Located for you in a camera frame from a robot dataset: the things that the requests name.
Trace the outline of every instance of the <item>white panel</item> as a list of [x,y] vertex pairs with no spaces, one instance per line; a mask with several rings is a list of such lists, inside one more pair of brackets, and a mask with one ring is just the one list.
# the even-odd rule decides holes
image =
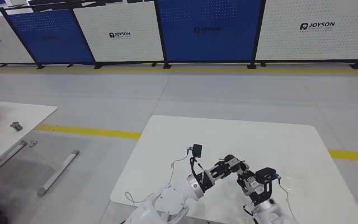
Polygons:
[[3,16],[0,16],[0,63],[33,63]]
[[96,61],[163,60],[154,2],[78,8],[74,13]]
[[267,0],[256,59],[358,59],[357,9],[357,0]]

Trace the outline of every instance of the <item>small metal object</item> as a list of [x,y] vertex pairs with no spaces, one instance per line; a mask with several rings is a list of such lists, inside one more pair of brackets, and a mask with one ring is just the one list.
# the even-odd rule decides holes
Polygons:
[[17,132],[23,129],[19,122],[12,122],[12,124],[10,124],[10,127],[14,128]]
[[37,141],[30,141],[29,147],[33,148],[33,146],[35,146],[37,144]]

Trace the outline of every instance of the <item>blue panel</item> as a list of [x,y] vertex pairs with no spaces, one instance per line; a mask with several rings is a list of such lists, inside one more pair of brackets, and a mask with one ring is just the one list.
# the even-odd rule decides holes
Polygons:
[[39,63],[92,62],[70,10],[9,17]]
[[168,60],[251,60],[261,0],[159,0]]

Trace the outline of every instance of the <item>metal part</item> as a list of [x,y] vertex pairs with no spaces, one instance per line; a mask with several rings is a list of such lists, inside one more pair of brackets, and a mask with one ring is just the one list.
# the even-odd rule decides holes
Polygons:
[[23,129],[19,122],[12,122],[12,124],[10,124],[10,127],[14,128],[17,132]]
[[30,141],[29,147],[33,148],[35,145],[37,145],[37,141]]
[[188,176],[187,180],[198,198],[204,196],[204,192],[201,190],[201,188],[198,188],[199,183],[192,174]]
[[276,202],[272,198],[270,198],[269,200],[266,200],[266,201],[260,203],[255,208],[258,208],[259,211],[264,211],[264,210],[267,210],[267,209],[271,208],[275,204],[276,204]]

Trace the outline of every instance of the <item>black frame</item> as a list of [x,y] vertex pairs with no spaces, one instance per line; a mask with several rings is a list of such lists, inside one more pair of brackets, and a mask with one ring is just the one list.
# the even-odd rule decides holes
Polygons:
[[[249,65],[247,66],[248,69],[256,69],[256,65],[255,63],[261,63],[261,66],[265,67],[266,63],[330,63],[330,62],[339,62],[339,63],[353,63],[350,66],[353,69],[358,69],[358,59],[329,59],[329,60],[256,60],[256,54],[257,54],[257,48],[258,48],[258,42],[260,40],[260,33],[261,33],[261,27],[262,27],[262,22],[263,22],[263,16],[265,13],[265,6],[266,6],[266,0],[261,0],[261,5],[260,5],[260,12],[259,12],[259,17],[258,17],[258,24],[257,24],[257,28],[256,28],[256,35],[255,35],[255,41],[254,41],[254,46],[253,46],[253,52],[252,52],[252,58],[251,60],[168,60],[167,58],[167,52],[166,52],[166,46],[165,46],[165,42],[164,42],[164,35],[163,35],[163,29],[162,29],[162,21],[161,21],[161,16],[160,16],[160,11],[159,11],[159,3],[158,0],[144,0],[143,2],[149,2],[149,1],[153,1],[154,2],[154,8],[156,11],[156,17],[157,17],[157,23],[158,23],[158,30],[159,30],[159,35],[160,35],[160,39],[161,39],[161,46],[162,46],[162,52],[163,52],[163,60],[159,60],[159,61],[124,61],[124,62],[97,62],[93,56],[92,50],[90,48],[90,46],[88,45],[87,39],[82,31],[82,28],[77,20],[76,14],[74,13],[73,9],[75,8],[73,3],[74,2],[81,2],[81,3],[85,3],[85,2],[105,2],[105,0],[63,0],[62,2],[58,2],[58,3],[48,3],[48,4],[39,4],[39,5],[32,5],[32,6],[21,6],[21,7],[14,7],[14,8],[0,8],[1,13],[3,14],[4,18],[6,19],[6,21],[8,22],[8,24],[10,25],[11,29],[14,31],[14,33],[16,34],[16,36],[18,37],[18,39],[20,40],[20,42],[22,43],[22,45],[25,47],[25,49],[27,50],[27,52],[29,53],[29,55],[32,57],[32,59],[34,60],[34,63],[0,63],[2,64],[2,66],[0,67],[4,67],[8,64],[35,64],[37,65],[37,69],[42,69],[44,68],[43,64],[68,64],[68,67],[71,67],[74,64],[84,64],[84,65],[94,65],[94,69],[99,69],[102,66],[107,66],[107,65],[122,65],[122,64],[152,64],[152,67],[156,66],[157,63],[164,63],[163,69],[170,69],[171,65],[169,63],[249,63]],[[19,36],[18,32],[16,31],[13,23],[11,22],[11,20],[8,17],[7,14],[7,10],[14,10],[14,9],[21,9],[21,8],[36,8],[36,7],[44,7],[44,6],[54,6],[57,4],[67,4],[68,9],[71,11],[71,14],[73,15],[76,24],[78,26],[78,29],[82,35],[82,38],[84,40],[84,42],[86,43],[86,46],[88,48],[88,51],[91,54],[92,57],[92,62],[61,62],[61,63],[39,63],[36,58],[34,57],[34,55],[32,54],[31,50],[24,44],[24,41],[22,40],[22,38]]]
[[256,53],[258,48],[258,42],[260,40],[263,14],[265,14],[265,7],[266,7],[266,0],[261,0],[260,12],[258,14],[258,23],[256,27],[255,42],[253,44],[253,50],[252,50],[252,58],[250,64],[247,66],[248,69],[256,69],[256,65],[255,65]]
[[[20,35],[18,34],[17,30],[15,29],[13,23],[11,22],[6,9],[4,9],[3,7],[0,8],[0,12],[3,15],[3,17],[5,18],[5,20],[7,21],[7,23],[10,25],[11,29],[13,30],[13,32],[15,33],[15,35],[17,36],[17,38],[20,40],[21,44],[25,47],[26,51],[29,53],[29,55],[31,56],[32,60],[34,60],[34,63],[31,64],[35,64],[37,65],[37,69],[43,69],[44,66],[42,64],[40,64],[36,58],[34,57],[34,55],[32,54],[32,52],[30,51],[29,47],[25,44],[25,42],[23,41],[23,39],[20,37]],[[3,63],[2,67],[8,65],[8,64],[20,64],[20,63]]]

